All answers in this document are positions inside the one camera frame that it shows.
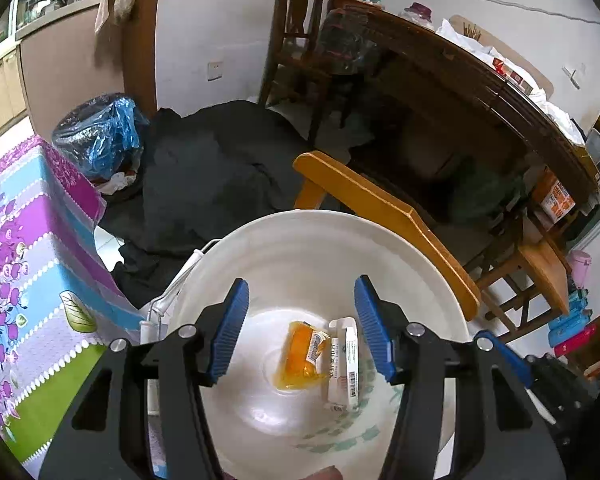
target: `black cloth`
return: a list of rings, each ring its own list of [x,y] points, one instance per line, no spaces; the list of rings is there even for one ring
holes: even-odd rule
[[[109,202],[102,228],[123,238],[112,275],[137,308],[160,295],[195,249],[293,208],[308,144],[281,115],[233,101],[181,118],[161,109],[145,135],[142,189]]]

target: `electrical outlet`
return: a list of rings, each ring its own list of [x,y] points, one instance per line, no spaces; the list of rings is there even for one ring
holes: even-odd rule
[[[206,66],[206,80],[214,81],[222,77],[222,61],[211,61]]]

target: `trash bag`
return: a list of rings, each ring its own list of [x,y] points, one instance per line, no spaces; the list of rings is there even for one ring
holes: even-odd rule
[[[109,180],[125,160],[139,165],[138,126],[148,124],[133,99],[122,93],[103,94],[62,119],[51,142],[89,180]]]

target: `orange package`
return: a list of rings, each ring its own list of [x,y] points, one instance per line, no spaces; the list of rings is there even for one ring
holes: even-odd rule
[[[330,338],[326,333],[308,323],[291,323],[276,377],[276,387],[280,390],[302,390],[311,388],[327,378],[328,374],[318,373],[316,367],[327,339]]]

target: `tablecloth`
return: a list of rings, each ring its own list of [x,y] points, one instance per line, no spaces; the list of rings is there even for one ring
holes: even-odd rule
[[[138,311],[97,255],[105,203],[41,137],[0,159],[0,435],[30,474],[113,339]]]

